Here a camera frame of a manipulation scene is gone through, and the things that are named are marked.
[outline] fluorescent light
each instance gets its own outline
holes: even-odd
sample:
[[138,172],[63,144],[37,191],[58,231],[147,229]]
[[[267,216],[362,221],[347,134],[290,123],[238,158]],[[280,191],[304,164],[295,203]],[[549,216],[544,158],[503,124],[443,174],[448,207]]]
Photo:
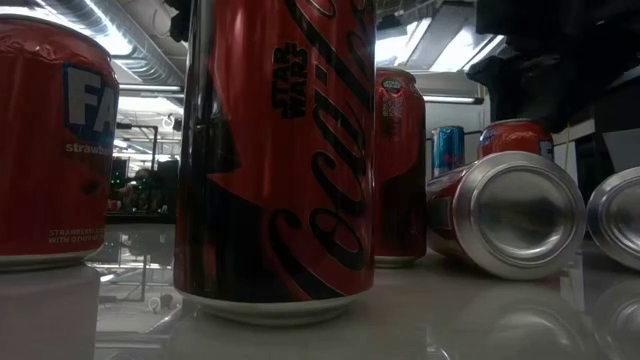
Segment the fluorescent light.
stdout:
[[395,66],[404,64],[409,60],[409,57],[416,50],[416,47],[420,43],[420,40],[422,40],[424,33],[427,32],[427,29],[431,24],[431,20],[432,20],[431,18],[422,19],[422,21],[420,21],[420,24],[417,26],[417,29],[415,29],[415,31],[409,32],[411,34],[411,38],[409,38],[409,40],[406,43],[406,46],[398,55]]
[[425,102],[450,103],[450,104],[474,104],[475,98],[463,98],[453,96],[423,96]]
[[180,86],[120,84],[120,91],[182,92]]
[[[127,141],[131,141],[131,142],[153,142],[153,140],[147,139],[147,138],[130,138],[130,139],[127,139]],[[180,139],[158,139],[158,143],[180,144],[181,141],[180,141]]]
[[393,64],[395,66],[407,62],[427,31],[429,24],[431,24],[431,18],[422,19],[420,22],[415,21],[407,25],[406,35],[376,41],[376,63],[394,58]]
[[376,63],[396,57],[406,46],[409,35],[376,41]]
[[502,40],[504,40],[504,36],[502,35],[496,36],[493,39],[493,41],[489,43],[489,45],[485,46],[476,56],[473,57],[473,59],[471,59],[471,61],[467,63],[467,65],[464,66],[463,70],[464,71],[469,70],[471,66],[473,66],[473,64],[487,57],[487,55],[489,55],[491,50],[495,49],[495,47],[498,46],[502,42]]
[[129,144],[127,144],[126,142],[124,142],[122,140],[118,140],[118,139],[113,140],[113,145],[119,146],[119,147],[123,147],[125,149],[129,147]]
[[101,276],[100,277],[100,282],[107,282],[109,280],[112,280],[114,277],[116,277],[113,274],[109,274],[109,275],[105,275],[105,276]]
[[176,106],[171,101],[157,97],[157,98],[142,98],[142,97],[120,97],[118,101],[119,111],[129,112],[149,112],[156,114],[182,114],[182,109]]
[[429,70],[446,72],[462,69],[475,54],[474,35],[475,32],[472,27],[463,27]]
[[[151,154],[129,154],[129,153],[114,153],[113,157],[124,157],[142,161],[151,161]],[[169,161],[169,160],[180,160],[179,156],[176,155],[156,155],[156,161]]]

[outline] ceiling duct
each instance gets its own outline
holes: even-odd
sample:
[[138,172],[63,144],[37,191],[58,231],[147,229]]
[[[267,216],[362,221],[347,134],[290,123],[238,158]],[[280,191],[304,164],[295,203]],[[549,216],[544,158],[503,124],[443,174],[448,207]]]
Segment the ceiling duct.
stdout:
[[114,0],[35,0],[92,38],[108,39],[113,59],[147,85],[184,84],[184,76]]

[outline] soda can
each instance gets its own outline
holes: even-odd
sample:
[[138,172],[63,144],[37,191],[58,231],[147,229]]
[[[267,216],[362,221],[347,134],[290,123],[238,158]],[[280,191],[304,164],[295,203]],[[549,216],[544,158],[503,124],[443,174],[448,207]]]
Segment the soda can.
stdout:
[[587,207],[593,240],[610,257],[640,270],[640,168],[606,179],[593,192]]
[[104,240],[119,86],[67,27],[0,15],[0,270],[80,262]]
[[464,166],[464,128],[447,126],[431,131],[432,176],[438,177]]
[[503,152],[427,184],[429,246],[496,276],[533,280],[567,266],[582,243],[577,184],[531,153]]
[[554,161],[553,136],[536,120],[498,121],[482,132],[478,158],[504,151],[524,151]]
[[373,283],[374,2],[192,14],[175,285],[240,322],[337,316]]
[[377,267],[403,267],[426,244],[425,106],[410,73],[378,68],[373,241]]

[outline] silver can bottom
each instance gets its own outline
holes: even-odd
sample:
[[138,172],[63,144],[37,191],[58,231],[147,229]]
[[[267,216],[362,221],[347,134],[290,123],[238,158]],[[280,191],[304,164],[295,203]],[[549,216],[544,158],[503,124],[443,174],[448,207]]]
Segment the silver can bottom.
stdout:
[[378,269],[402,269],[412,267],[421,256],[376,256]]
[[0,256],[0,272],[42,270],[77,265],[97,250],[54,255]]
[[249,325],[296,326],[314,324],[345,313],[357,295],[337,299],[274,304],[252,304],[208,299],[178,290],[212,315]]

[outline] reflective table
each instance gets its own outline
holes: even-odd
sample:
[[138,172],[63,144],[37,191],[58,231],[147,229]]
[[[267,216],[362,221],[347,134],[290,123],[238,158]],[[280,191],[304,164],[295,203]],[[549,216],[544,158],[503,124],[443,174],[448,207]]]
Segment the reflective table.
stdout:
[[587,242],[541,282],[429,254],[333,321],[240,325],[172,287],[173,226],[112,225],[87,266],[0,275],[2,359],[638,359],[640,274]]

